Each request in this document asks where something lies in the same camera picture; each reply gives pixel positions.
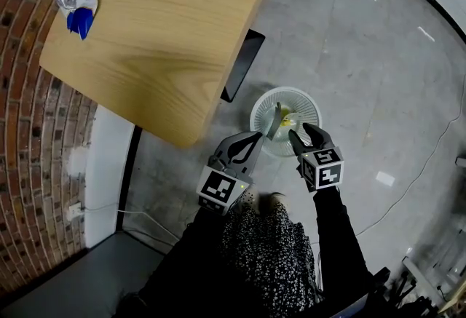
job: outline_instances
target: gray floor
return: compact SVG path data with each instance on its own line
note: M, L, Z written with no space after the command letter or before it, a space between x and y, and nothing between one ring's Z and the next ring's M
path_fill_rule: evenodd
M432 263L446 234L465 223L462 171L454 165L465 149L464 115L424 169L460 113L466 52L458 35L425 0L264 0L253 29L266 36L264 45L237 99L219 103L202 143L182 151L143 133L130 207L181 235L197 211L195 188L208 156L223 138L248 130L260 95L288 85L316 100L343 152L342 198L356 233L409 189L358 237L369 269L397 271L406 254ZM294 159L262 154L254 178L260 191L288 195L291 218L317 242L314 203L295 168ZM141 216L127 216L125 226L173 241ZM317 255L318 244L313 249Z
M130 236L115 234L0 317L111 317L123 294L140 290L162 259Z

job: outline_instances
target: brick wall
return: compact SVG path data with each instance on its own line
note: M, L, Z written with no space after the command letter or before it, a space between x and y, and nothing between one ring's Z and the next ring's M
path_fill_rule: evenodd
M0 297L84 247L84 224L65 209L83 201L85 179L66 167L88 145L97 105L39 67L57 10L0 0Z

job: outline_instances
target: white marker cube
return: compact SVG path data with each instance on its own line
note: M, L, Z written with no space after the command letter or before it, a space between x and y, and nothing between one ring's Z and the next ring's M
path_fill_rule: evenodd
M249 185L206 165L197 184L198 204L219 215L225 215L240 200Z
M301 157L301 173L317 190L342 182L344 161L338 147L306 152Z

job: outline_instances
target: shoe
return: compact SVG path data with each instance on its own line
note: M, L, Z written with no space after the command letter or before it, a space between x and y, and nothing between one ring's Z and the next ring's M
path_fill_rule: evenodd
M248 187L246 192L242 195L237 204L237 211L241 213L246 206L251 207L254 212L259 214L259 192L257 186L252 184Z
M275 205L280 203L283 207L285 207L286 212L288 211L288 204L286 202L286 195L281 193L273 193L270 196L269 200L269 210L272 211L275 208Z

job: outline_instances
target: wall outlet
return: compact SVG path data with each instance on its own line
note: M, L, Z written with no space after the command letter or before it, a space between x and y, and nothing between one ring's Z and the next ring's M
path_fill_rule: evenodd
M81 202L77 202L76 204L70 205L68 211L66 213L66 219L68 221L73 220L75 217L79 217L83 215L84 211L81 209Z

